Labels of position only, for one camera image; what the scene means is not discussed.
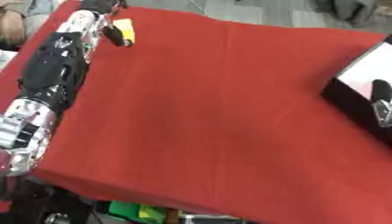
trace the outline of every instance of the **green object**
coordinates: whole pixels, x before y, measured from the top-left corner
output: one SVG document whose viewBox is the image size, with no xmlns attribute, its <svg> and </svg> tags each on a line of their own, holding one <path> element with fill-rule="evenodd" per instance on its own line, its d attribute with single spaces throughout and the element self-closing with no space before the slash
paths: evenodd
<svg viewBox="0 0 392 224">
<path fill-rule="evenodd" d="M 157 206 L 113 201 L 108 208 L 108 215 L 138 223 L 163 224 L 166 218 L 166 210 Z"/>
</svg>

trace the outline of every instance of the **person's leg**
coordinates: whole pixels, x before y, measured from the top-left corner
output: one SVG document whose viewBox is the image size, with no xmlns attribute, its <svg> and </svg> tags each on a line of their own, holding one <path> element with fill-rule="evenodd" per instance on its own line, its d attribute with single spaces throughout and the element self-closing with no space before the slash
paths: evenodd
<svg viewBox="0 0 392 224">
<path fill-rule="evenodd" d="M 26 27 L 26 36 L 29 39 L 44 22 L 49 15 L 56 10 L 59 0 L 34 0 L 33 5 L 28 11 L 24 20 Z"/>
<path fill-rule="evenodd" d="M 26 27 L 26 36 L 29 39 L 49 18 L 48 14 L 36 14 L 28 16 L 24 20 L 24 25 Z"/>
</svg>

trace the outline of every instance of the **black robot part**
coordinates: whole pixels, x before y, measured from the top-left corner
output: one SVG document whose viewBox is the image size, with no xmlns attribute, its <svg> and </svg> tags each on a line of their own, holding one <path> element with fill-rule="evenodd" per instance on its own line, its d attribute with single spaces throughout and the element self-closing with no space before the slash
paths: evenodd
<svg viewBox="0 0 392 224">
<path fill-rule="evenodd" d="M 42 102 L 61 115 L 85 80 L 84 47 L 78 32 L 52 33 L 25 64 L 18 98 Z"/>
<path fill-rule="evenodd" d="M 15 141 L 13 148 L 26 148 L 38 129 L 38 126 L 27 123 L 19 132 L 19 135 L 17 135 L 17 140 Z"/>
<path fill-rule="evenodd" d="M 103 27 L 103 34 L 112 42 L 115 46 L 125 46 L 123 33 L 115 27 Z"/>
<path fill-rule="evenodd" d="M 13 201 L 8 213 L 0 213 L 2 224 L 86 224 L 93 212 L 92 205 L 65 189 L 35 178 L 19 178 L 17 182 L 9 192 Z"/>
<path fill-rule="evenodd" d="M 378 102 L 384 100 L 390 102 L 392 99 L 392 87 L 385 80 L 373 80 L 371 102 Z"/>
</svg>

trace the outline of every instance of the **yellow object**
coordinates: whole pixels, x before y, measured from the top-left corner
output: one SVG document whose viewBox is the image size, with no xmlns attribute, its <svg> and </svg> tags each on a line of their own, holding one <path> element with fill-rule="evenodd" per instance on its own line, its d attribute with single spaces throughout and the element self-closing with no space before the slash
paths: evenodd
<svg viewBox="0 0 392 224">
<path fill-rule="evenodd" d="M 113 24 L 122 32 L 124 39 L 128 39 L 135 44 L 135 30 L 133 29 L 132 20 L 130 18 L 117 19 Z"/>
<path fill-rule="evenodd" d="M 142 211 L 142 210 L 139 212 L 139 217 L 140 218 L 150 218 L 149 214 L 146 213 L 145 211 Z"/>
</svg>

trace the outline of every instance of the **red cloth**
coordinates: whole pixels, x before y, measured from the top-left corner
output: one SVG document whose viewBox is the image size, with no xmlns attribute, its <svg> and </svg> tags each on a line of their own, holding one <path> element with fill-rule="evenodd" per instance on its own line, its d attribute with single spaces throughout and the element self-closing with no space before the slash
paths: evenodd
<svg viewBox="0 0 392 224">
<path fill-rule="evenodd" d="M 66 3 L 3 71 L 0 109 Z M 88 197 L 290 224 L 392 223 L 392 153 L 319 96 L 382 35 L 130 8 L 37 174 Z"/>
</svg>

